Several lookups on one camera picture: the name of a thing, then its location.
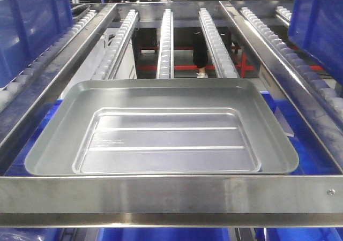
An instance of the person's leg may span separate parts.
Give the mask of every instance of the person's leg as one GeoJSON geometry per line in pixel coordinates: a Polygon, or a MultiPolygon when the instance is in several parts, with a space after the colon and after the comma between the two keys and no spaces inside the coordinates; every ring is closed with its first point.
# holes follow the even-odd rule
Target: person's leg
{"type": "Polygon", "coordinates": [[[198,67],[200,78],[206,78],[205,66],[208,62],[207,45],[200,28],[193,35],[193,63],[198,67]]]}

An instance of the aluminum tray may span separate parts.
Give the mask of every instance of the aluminum tray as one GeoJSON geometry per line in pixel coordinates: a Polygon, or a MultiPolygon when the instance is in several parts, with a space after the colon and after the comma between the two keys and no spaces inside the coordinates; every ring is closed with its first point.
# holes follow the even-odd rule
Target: aluminum tray
{"type": "Polygon", "coordinates": [[[299,158],[242,79],[87,81],[25,161],[34,175],[284,174],[299,158]]]}

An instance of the roller conveyor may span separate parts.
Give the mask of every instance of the roller conveyor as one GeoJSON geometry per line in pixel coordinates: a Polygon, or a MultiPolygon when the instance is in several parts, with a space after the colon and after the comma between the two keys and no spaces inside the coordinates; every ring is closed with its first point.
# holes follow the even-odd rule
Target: roller conveyor
{"type": "Polygon", "coordinates": [[[224,46],[209,12],[205,8],[200,9],[199,20],[217,77],[238,78],[239,74],[236,71],[236,67],[224,46]]]}
{"type": "Polygon", "coordinates": [[[289,48],[274,32],[271,31],[263,22],[256,17],[247,7],[241,8],[244,17],[255,27],[259,33],[281,53],[282,57],[293,66],[305,81],[325,99],[328,104],[334,109],[338,116],[343,119],[343,99],[338,97],[333,88],[330,88],[319,75],[312,71],[310,66],[289,48]]]}
{"type": "Polygon", "coordinates": [[[166,9],[163,14],[160,36],[160,51],[157,65],[157,79],[174,78],[174,20],[173,13],[166,9]]]}
{"type": "Polygon", "coordinates": [[[56,41],[48,50],[33,61],[23,72],[0,90],[0,112],[25,89],[80,31],[96,16],[95,10],[90,10],[70,30],[56,41]]]}
{"type": "Polygon", "coordinates": [[[283,6],[278,6],[275,10],[277,18],[279,18],[283,24],[288,28],[290,24],[290,19],[292,13],[290,10],[284,8],[283,6]]]}
{"type": "Polygon", "coordinates": [[[114,79],[138,22],[138,13],[131,10],[116,32],[106,54],[92,77],[93,80],[114,79]]]}

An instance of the conveyor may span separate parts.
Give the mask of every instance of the conveyor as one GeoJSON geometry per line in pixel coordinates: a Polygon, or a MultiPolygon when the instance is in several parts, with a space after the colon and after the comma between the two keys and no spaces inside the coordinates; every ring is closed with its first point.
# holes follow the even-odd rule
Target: conveyor
{"type": "MultiPolygon", "coordinates": [[[[270,15],[285,3],[264,2],[264,9],[272,12],[270,15]]],[[[236,78],[237,72],[218,38],[216,25],[229,27],[251,63],[269,77],[270,87],[276,87],[292,103],[320,151],[335,165],[334,173],[341,174],[343,122],[334,102],[333,107],[327,102],[331,91],[319,79],[305,78],[306,74],[299,69],[306,70],[307,66],[267,27],[262,28],[264,23],[275,24],[273,20],[259,21],[257,16],[248,16],[254,13],[250,11],[251,5],[242,2],[92,5],[96,16],[0,113],[1,173],[5,173],[108,27],[119,27],[118,35],[94,79],[115,79],[135,27],[162,27],[157,77],[172,78],[173,26],[201,26],[217,77],[236,78]]],[[[342,181],[341,175],[1,177],[0,225],[337,227],[343,225],[342,181]]]]}

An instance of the black pants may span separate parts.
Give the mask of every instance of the black pants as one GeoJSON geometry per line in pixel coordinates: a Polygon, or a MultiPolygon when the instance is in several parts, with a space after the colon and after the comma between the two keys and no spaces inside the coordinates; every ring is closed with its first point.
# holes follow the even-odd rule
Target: black pants
{"type": "MultiPolygon", "coordinates": [[[[218,27],[218,32],[224,42],[231,46],[231,35],[226,27],[218,27]]],[[[193,63],[199,68],[203,68],[208,63],[207,45],[201,28],[196,28],[193,34],[193,63]]]]}
{"type": "Polygon", "coordinates": [[[208,62],[207,45],[201,28],[196,28],[193,34],[193,63],[203,68],[208,62]]]}

